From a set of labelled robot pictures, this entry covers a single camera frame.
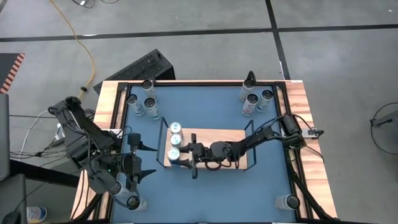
gray floor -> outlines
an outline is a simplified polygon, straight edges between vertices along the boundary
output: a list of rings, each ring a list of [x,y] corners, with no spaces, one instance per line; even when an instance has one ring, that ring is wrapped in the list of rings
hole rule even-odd
[[[78,34],[112,34],[191,29],[270,27],[264,1],[167,0],[97,1],[84,9],[56,3]],[[272,1],[279,27],[393,24],[398,3],[390,0]],[[0,13],[0,37],[71,35],[46,0],[8,1]],[[304,80],[312,115],[325,130],[320,140],[338,216],[343,220],[396,223],[398,156],[373,145],[369,119],[396,101],[398,30],[347,30],[281,33],[292,79]],[[260,79],[282,79],[271,33],[84,40],[96,62],[95,83],[158,48],[174,65],[178,79],[242,79],[253,70]],[[69,95],[77,95],[91,74],[85,51],[74,41],[0,43],[0,52],[26,57],[9,91],[11,113],[37,115]],[[95,109],[93,91],[83,98]],[[390,107],[386,111],[397,109]],[[11,119],[11,147],[19,151],[32,119]],[[25,151],[38,151],[53,138],[56,122],[41,119]],[[398,152],[386,126],[376,130],[382,146]],[[48,160],[29,159],[39,165]],[[67,160],[53,163],[73,172]],[[28,182],[28,192],[37,183]],[[32,194],[30,205],[50,208],[49,220],[65,220],[74,190],[47,185]]]

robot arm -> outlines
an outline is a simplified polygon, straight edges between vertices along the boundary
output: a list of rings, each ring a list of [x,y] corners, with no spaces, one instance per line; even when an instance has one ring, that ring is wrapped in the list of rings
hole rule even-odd
[[[127,177],[126,188],[135,192],[137,184],[147,175],[156,170],[141,170],[141,158],[136,156],[136,150],[156,151],[141,142],[140,134],[129,134],[128,144],[131,151],[121,154],[122,139],[112,131],[103,131],[88,119],[81,101],[76,97],[49,107],[49,112],[55,115],[65,133],[67,157],[79,169],[87,170],[90,188],[97,194],[108,191],[112,196],[120,189],[116,183],[118,173]]]
[[[284,137],[272,130],[271,126],[275,122],[279,122],[283,132],[285,133]],[[288,149],[301,149],[306,146],[305,140],[302,136],[302,130],[299,126],[299,123],[295,119],[295,116],[292,114],[287,114],[276,118],[274,122],[268,126],[258,128],[254,134],[248,136],[246,139],[238,142],[214,142],[211,144],[210,148],[205,147],[202,143],[197,143],[196,135],[192,134],[192,143],[180,148],[180,152],[192,152],[192,160],[177,161],[174,162],[174,164],[186,166],[192,169],[192,178],[196,179],[198,177],[196,167],[197,163],[204,162],[206,164],[207,162],[217,162],[220,164],[220,166],[216,169],[210,170],[218,170],[221,168],[221,162],[223,162],[225,159],[230,162],[239,161],[239,159],[248,150],[271,140],[282,141],[284,146],[288,147]],[[309,204],[314,209],[318,217],[321,219],[333,219],[321,208],[321,206],[319,206],[317,201],[302,183],[299,175],[296,173],[296,171],[294,171],[291,163],[288,164],[288,169],[290,169],[292,173],[292,180],[301,190],[304,198],[308,200]]]

white can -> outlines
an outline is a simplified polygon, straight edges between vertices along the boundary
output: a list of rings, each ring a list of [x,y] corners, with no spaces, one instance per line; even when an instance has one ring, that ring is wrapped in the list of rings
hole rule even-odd
[[[266,109],[268,104],[272,101],[274,94],[269,90],[264,90],[261,93],[260,100],[256,106],[256,111],[259,113],[263,113]]]
[[[283,195],[275,199],[275,207],[283,210],[296,210],[300,206],[300,200],[295,195]]]
[[[181,139],[184,138],[184,135],[182,134],[182,126],[180,123],[178,122],[173,122],[172,124],[170,124],[170,132],[172,134],[179,134],[181,135]]]
[[[242,114],[243,116],[250,116],[250,114],[256,108],[259,98],[255,94],[249,94],[246,101],[243,104]]]
[[[130,196],[130,191],[123,186],[120,181],[116,181],[114,187],[111,189],[112,194],[118,197],[128,197]]]
[[[179,134],[172,134],[170,137],[170,142],[173,147],[179,148],[182,145],[182,137]]]
[[[153,98],[153,99],[155,99],[155,101],[157,101],[157,95],[156,95],[156,92],[155,92],[155,87],[154,87],[154,85],[152,84],[151,81],[145,80],[145,81],[142,82],[141,86],[142,86],[142,89],[145,91],[146,95],[149,98]]]
[[[142,116],[145,114],[144,107],[142,106],[141,102],[138,100],[137,95],[135,94],[129,95],[129,97],[127,97],[127,104],[130,105],[135,115]]]
[[[178,165],[173,165],[173,162],[178,161],[180,159],[180,150],[175,147],[170,148],[169,151],[167,152],[167,158],[169,159],[170,164],[172,166],[178,166]]]
[[[158,120],[160,118],[159,116],[159,110],[157,109],[156,101],[153,98],[148,98],[144,102],[145,109],[147,110],[149,116],[153,118],[154,120]]]
[[[47,209],[44,207],[26,207],[28,223],[41,223],[47,217]]]
[[[248,95],[254,89],[254,81],[253,80],[245,80],[243,81],[241,92],[239,93],[239,99],[244,102]]]
[[[136,195],[129,197],[129,199],[127,200],[127,204],[131,207],[131,210],[133,211],[142,211],[148,207],[147,200]]]

wooden board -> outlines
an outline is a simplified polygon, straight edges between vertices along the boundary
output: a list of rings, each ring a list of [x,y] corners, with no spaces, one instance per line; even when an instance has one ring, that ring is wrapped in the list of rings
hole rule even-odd
[[[200,129],[200,128],[183,128],[183,142],[182,146],[186,146],[191,142],[191,134],[195,133],[197,135],[197,142],[202,143],[205,147],[210,147],[210,144],[217,141],[240,141],[246,137],[244,130],[227,130],[227,129]],[[172,146],[170,143],[171,137],[170,129],[167,129],[166,144],[165,144],[165,154],[164,154],[164,165],[170,167],[170,161],[167,158],[167,152]],[[180,160],[189,159],[192,160],[192,153],[181,153]],[[225,159],[222,162],[223,165],[230,165],[230,163]],[[217,168],[218,164],[215,162],[209,162],[208,166],[210,168]],[[199,169],[206,169],[205,163],[200,162],[197,164]],[[222,169],[235,169],[235,165],[232,163],[231,167],[221,167]],[[248,157],[246,154],[242,156],[239,160],[239,169],[248,168]]]
[[[314,127],[315,125],[312,119],[310,105],[307,100],[304,83],[302,81],[286,82],[286,90],[292,113],[301,116],[311,127]],[[284,102],[281,97],[279,100],[282,111],[285,111]],[[301,128],[308,128],[307,125],[299,119],[298,123]],[[318,140],[306,139],[305,141],[308,146],[321,153]],[[332,217],[337,217],[335,204],[333,203],[333,198],[330,192],[328,177],[326,175],[325,165],[323,164],[322,159],[308,151],[306,148],[301,150],[301,159],[308,190],[327,214]],[[303,196],[299,188],[296,187],[296,191],[302,201],[300,211],[302,217],[305,218]]]
[[[293,113],[300,115],[304,119],[306,119],[310,126],[314,126],[314,122],[311,116],[310,107],[307,100],[307,94],[304,89],[304,84],[300,80],[258,80],[259,82],[284,82],[286,85],[287,94],[289,96],[289,106]],[[116,103],[116,93],[118,90],[118,83],[142,83],[142,80],[126,80],[126,81],[105,81],[103,82],[103,86],[101,88],[101,93],[99,95],[99,100],[97,104],[96,114],[94,117],[94,122],[100,128],[110,128],[113,108]],[[242,83],[242,80],[159,80],[158,83],[213,83],[213,82],[229,82],[229,83]],[[281,91],[279,90],[279,104],[282,110],[282,113],[285,113],[285,103],[283,101],[283,97]],[[119,116],[121,111],[123,111],[124,103],[119,104],[118,108],[118,116],[116,119],[116,124],[121,124],[121,116]],[[305,128],[305,124],[302,121],[299,121],[299,124],[302,128]],[[319,143],[317,140],[307,141],[307,144],[317,150],[320,151]],[[311,194],[315,197],[317,202],[323,207],[323,209],[331,216],[337,217],[335,205],[333,203],[333,198],[331,196],[330,187],[326,175],[325,166],[323,165],[322,160],[311,154],[311,152],[302,150],[302,162],[305,173],[305,179],[307,183],[307,187]],[[78,199],[80,196],[80,190],[82,186],[82,177],[79,182],[78,190],[76,192],[75,203],[73,204],[73,208],[78,205]],[[87,193],[88,187],[85,184],[83,187],[83,195]],[[90,194],[88,196],[88,201],[94,197],[94,194]],[[108,199],[109,194],[105,193],[101,203],[101,209],[99,211],[99,218],[105,218],[106,209],[108,207]],[[84,209],[85,204],[80,203],[77,206],[78,209],[76,211],[76,216],[78,216]],[[301,214],[305,214],[305,205],[302,203],[300,206]]]

wooden frame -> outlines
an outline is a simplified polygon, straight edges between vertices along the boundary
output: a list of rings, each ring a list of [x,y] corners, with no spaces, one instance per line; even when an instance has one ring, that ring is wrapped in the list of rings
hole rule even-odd
[[[242,83],[242,80],[159,80],[157,83],[159,84],[192,84],[194,83],[208,83],[209,85],[215,83]],[[267,83],[280,83],[283,84],[285,91],[287,92],[287,99],[284,98],[282,94],[282,90],[278,89],[278,97],[279,97],[279,106],[282,113],[286,113],[287,109],[291,110],[292,113],[297,114],[304,118],[310,126],[314,126],[310,107],[307,100],[307,95],[304,89],[303,81],[300,80],[289,80],[289,81],[281,81],[281,80],[258,80],[258,82],[267,82]],[[123,123],[123,111],[125,104],[120,103],[124,102],[124,98],[126,96],[127,89],[121,90],[119,97],[116,97],[118,94],[119,84],[121,83],[133,83],[138,84],[142,83],[142,80],[129,80],[129,81],[105,81],[103,82],[103,86],[101,89],[101,93],[99,94],[98,105],[96,109],[96,114],[94,118],[94,122],[103,129],[109,128],[120,128]],[[289,102],[289,107],[285,107],[285,102]],[[299,124],[302,128],[306,128],[304,122],[299,121]],[[318,140],[306,140],[307,144],[314,148],[316,151],[321,153]],[[291,158],[295,158],[295,154],[290,154]],[[300,166],[303,168],[303,175],[305,176],[305,182],[307,184],[308,190],[317,200],[317,202],[323,207],[323,209],[331,216],[336,217],[336,210],[333,203],[333,199],[330,192],[330,187],[328,183],[328,178],[326,176],[325,166],[323,165],[323,161],[318,156],[312,154],[309,151],[302,150],[301,155],[297,160],[301,161]],[[297,170],[297,163],[294,162],[294,168]],[[76,192],[75,203],[73,205],[73,211],[78,206],[78,201],[80,198],[80,189],[81,189],[81,181],[79,183],[78,190]],[[304,202],[303,196],[300,190],[295,187],[295,191],[297,195],[300,197],[301,201]],[[83,195],[85,196],[87,193],[87,185],[85,184],[83,188]],[[93,198],[92,190],[89,191],[88,201],[91,201]],[[111,210],[111,204],[109,204],[109,195],[105,193],[103,199],[101,201],[101,206],[99,207],[98,217],[96,218],[107,218],[107,212]],[[79,214],[85,208],[85,197],[82,197],[81,202],[77,208],[76,215],[71,218],[75,218],[79,216]],[[300,214],[302,218],[307,218],[305,203],[302,203],[300,206]]]

